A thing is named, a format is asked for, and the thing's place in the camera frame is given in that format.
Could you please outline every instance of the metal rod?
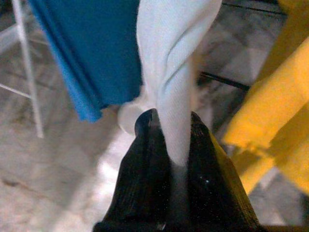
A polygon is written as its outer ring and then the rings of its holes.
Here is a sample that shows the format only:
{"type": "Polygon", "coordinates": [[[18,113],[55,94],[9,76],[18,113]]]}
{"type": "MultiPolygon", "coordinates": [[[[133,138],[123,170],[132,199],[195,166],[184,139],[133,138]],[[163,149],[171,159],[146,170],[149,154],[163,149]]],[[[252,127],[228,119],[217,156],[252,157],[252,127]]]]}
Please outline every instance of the metal rod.
{"type": "Polygon", "coordinates": [[[274,14],[274,15],[286,15],[285,13],[282,13],[282,12],[262,10],[262,9],[257,9],[257,8],[253,8],[253,7],[248,7],[248,6],[235,5],[235,4],[231,4],[231,3],[222,3],[222,5],[223,6],[232,6],[232,7],[236,7],[236,8],[242,8],[242,9],[245,9],[245,10],[260,11],[260,12],[274,14]]]}
{"type": "Polygon", "coordinates": [[[247,85],[244,85],[242,83],[232,81],[232,80],[227,79],[225,77],[217,76],[217,75],[214,75],[214,74],[211,74],[211,73],[208,73],[208,72],[201,72],[200,76],[207,77],[207,78],[210,78],[212,80],[219,81],[221,83],[227,84],[229,86],[234,86],[234,87],[240,88],[240,89],[245,90],[245,91],[248,91],[250,89],[250,86],[247,86],[247,85]]]}
{"type": "Polygon", "coordinates": [[[21,43],[21,48],[22,48],[22,53],[23,53],[23,58],[24,58],[26,77],[28,80],[28,85],[29,85],[29,90],[30,90],[30,95],[31,95],[31,102],[32,102],[32,108],[34,112],[34,121],[36,124],[37,136],[39,138],[43,138],[44,133],[43,133],[41,114],[40,114],[40,105],[39,105],[39,100],[37,96],[37,90],[35,86],[33,70],[32,70],[29,42],[27,39],[25,24],[23,20],[22,6],[20,3],[20,0],[13,0],[12,2],[13,2],[15,19],[17,23],[17,31],[18,31],[19,40],[21,43]]]}
{"type": "Polygon", "coordinates": [[[21,95],[21,96],[24,96],[24,97],[26,97],[26,98],[31,99],[31,96],[30,96],[29,94],[27,94],[27,93],[23,93],[23,92],[21,92],[21,91],[18,91],[18,90],[14,89],[14,88],[10,88],[10,87],[5,86],[5,85],[3,85],[3,84],[0,84],[0,87],[3,88],[3,89],[6,89],[6,90],[8,90],[8,91],[11,91],[11,92],[13,92],[13,93],[17,93],[17,94],[19,94],[19,95],[21,95]]]}
{"type": "Polygon", "coordinates": [[[12,25],[4,31],[0,31],[0,54],[8,50],[18,42],[17,26],[12,25]]]}
{"type": "Polygon", "coordinates": [[[29,41],[37,43],[37,44],[43,44],[43,45],[49,46],[48,42],[45,42],[45,41],[42,41],[42,40],[37,40],[37,39],[29,38],[29,41]]]}

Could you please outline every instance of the tiled floor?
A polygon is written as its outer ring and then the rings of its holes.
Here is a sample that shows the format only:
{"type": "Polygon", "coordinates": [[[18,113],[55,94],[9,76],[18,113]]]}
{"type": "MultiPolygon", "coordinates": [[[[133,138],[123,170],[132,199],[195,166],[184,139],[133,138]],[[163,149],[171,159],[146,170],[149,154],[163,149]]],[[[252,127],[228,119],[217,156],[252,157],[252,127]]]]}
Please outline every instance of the tiled floor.
{"type": "MultiPolygon", "coordinates": [[[[281,15],[222,6],[201,47],[202,69],[252,84],[283,23],[281,15]]],[[[79,121],[48,50],[33,46],[44,53],[34,61],[46,137],[35,136],[30,102],[0,89],[0,231],[89,232],[108,209],[134,138],[119,129],[113,109],[95,124],[79,121]]],[[[1,54],[0,81],[27,90],[21,67],[18,46],[1,54]]],[[[220,138],[245,93],[214,81],[199,90],[198,113],[220,138]]],[[[250,200],[263,224],[308,222],[308,199],[278,170],[261,180],[250,200]]]]}

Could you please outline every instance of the white metal bar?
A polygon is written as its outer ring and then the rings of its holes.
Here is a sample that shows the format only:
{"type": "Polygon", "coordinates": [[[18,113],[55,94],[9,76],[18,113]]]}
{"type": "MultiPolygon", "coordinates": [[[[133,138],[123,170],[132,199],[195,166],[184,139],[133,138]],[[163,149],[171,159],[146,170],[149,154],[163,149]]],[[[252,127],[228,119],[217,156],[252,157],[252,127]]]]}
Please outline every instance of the white metal bar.
{"type": "Polygon", "coordinates": [[[43,133],[41,114],[40,114],[40,105],[39,105],[39,100],[38,100],[38,95],[37,95],[37,89],[35,86],[33,70],[32,70],[29,42],[27,40],[25,24],[23,20],[22,6],[20,3],[20,0],[12,0],[12,3],[13,3],[15,19],[17,23],[17,31],[18,31],[19,40],[21,43],[21,48],[22,48],[22,53],[23,53],[23,58],[24,58],[26,77],[28,80],[28,85],[29,85],[29,90],[30,90],[30,95],[31,95],[31,102],[32,102],[32,108],[34,112],[34,120],[36,124],[37,135],[39,138],[43,138],[44,133],[43,133]]]}
{"type": "Polygon", "coordinates": [[[45,42],[45,41],[42,41],[42,40],[37,40],[37,39],[29,38],[29,41],[49,46],[48,42],[45,42]]]}
{"type": "Polygon", "coordinates": [[[17,25],[14,24],[0,32],[0,54],[18,42],[17,25]]]}
{"type": "Polygon", "coordinates": [[[27,93],[23,93],[23,92],[21,92],[21,91],[19,91],[19,90],[16,90],[16,89],[11,88],[11,87],[8,87],[8,86],[5,86],[5,85],[3,85],[3,84],[0,84],[0,87],[3,88],[3,89],[6,89],[6,90],[8,90],[8,91],[11,91],[11,92],[13,92],[13,93],[17,93],[17,94],[19,94],[19,95],[21,95],[21,96],[24,96],[24,97],[26,97],[26,98],[31,99],[31,96],[30,96],[29,94],[27,94],[27,93]]]}

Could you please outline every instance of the white fabric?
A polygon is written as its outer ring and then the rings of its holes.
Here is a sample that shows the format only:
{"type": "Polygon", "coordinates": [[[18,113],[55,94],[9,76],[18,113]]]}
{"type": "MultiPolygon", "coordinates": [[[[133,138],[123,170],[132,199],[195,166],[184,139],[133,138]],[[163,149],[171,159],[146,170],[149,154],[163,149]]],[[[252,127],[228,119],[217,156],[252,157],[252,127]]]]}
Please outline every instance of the white fabric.
{"type": "Polygon", "coordinates": [[[221,0],[140,0],[137,40],[145,87],[141,108],[155,107],[172,161],[173,219],[186,220],[192,53],[218,14],[221,0]]]}

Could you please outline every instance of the drying rack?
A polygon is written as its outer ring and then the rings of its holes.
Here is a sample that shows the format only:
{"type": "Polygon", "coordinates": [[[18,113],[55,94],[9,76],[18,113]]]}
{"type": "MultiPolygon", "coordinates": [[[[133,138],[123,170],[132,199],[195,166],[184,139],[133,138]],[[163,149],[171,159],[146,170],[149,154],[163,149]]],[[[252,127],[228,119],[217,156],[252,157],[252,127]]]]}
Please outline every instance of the drying rack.
{"type": "Polygon", "coordinates": [[[0,54],[8,50],[15,43],[20,42],[23,62],[25,66],[25,74],[29,87],[29,94],[21,92],[9,86],[3,85],[1,83],[0,87],[31,100],[37,136],[39,138],[43,138],[44,131],[42,124],[42,115],[40,111],[40,103],[38,100],[37,88],[35,84],[35,77],[30,54],[29,39],[26,33],[27,17],[23,14],[21,0],[12,0],[12,4],[16,23],[10,26],[9,28],[5,29],[4,31],[0,32],[0,54]]]}

